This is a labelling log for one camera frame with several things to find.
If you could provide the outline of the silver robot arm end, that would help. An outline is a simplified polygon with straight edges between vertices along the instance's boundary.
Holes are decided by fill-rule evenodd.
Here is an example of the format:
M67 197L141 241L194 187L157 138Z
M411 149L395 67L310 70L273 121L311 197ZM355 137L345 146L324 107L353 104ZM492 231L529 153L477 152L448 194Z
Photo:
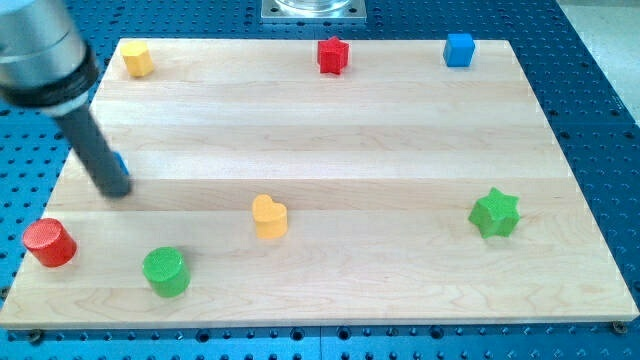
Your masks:
M63 0L1 0L1 98L54 117L84 105L99 69Z

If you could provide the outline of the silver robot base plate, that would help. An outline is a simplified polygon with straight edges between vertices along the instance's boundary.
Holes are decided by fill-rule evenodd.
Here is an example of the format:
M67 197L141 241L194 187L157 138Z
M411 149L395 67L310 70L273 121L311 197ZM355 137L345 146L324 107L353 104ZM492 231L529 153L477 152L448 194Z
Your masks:
M262 0L261 19L267 23L365 22L365 0Z

